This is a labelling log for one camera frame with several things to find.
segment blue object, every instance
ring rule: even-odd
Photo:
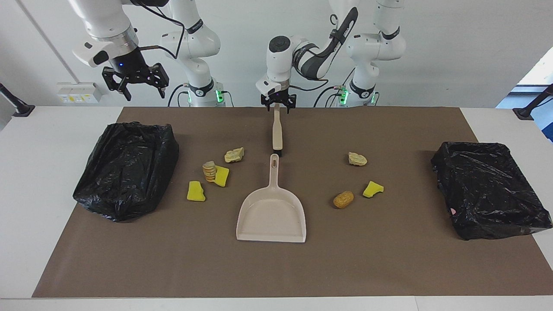
[[[549,138],[551,142],[553,142],[553,123],[546,126],[542,132],[545,134],[545,137]]]

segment dustpan pan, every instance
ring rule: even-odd
[[[269,186],[246,197],[236,224],[236,238],[248,241],[303,243],[305,214],[292,192],[278,187],[279,157],[270,158]]]

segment table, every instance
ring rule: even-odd
[[[28,299],[74,208],[71,194],[86,159],[106,124],[115,122],[120,112],[120,107],[37,107],[29,118],[14,119],[0,132],[0,297],[5,298],[0,309],[516,310],[553,304],[553,297]],[[547,159],[553,158],[553,145],[539,129],[519,121],[510,110],[463,108],[462,112],[479,141],[500,142],[511,149],[543,205],[551,210],[553,163]],[[37,205],[44,209],[31,209]],[[553,231],[534,237],[552,265]]]

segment brown potato-like object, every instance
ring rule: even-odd
[[[353,192],[351,191],[344,191],[340,194],[338,194],[334,201],[334,206],[338,209],[345,209],[351,202],[353,201]]]

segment trash bag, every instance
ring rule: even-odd
[[[142,216],[158,206],[178,158],[171,125],[108,125],[73,198],[88,211],[115,222]]]
[[[461,238],[503,239],[553,226],[505,145],[445,142],[431,162]]]

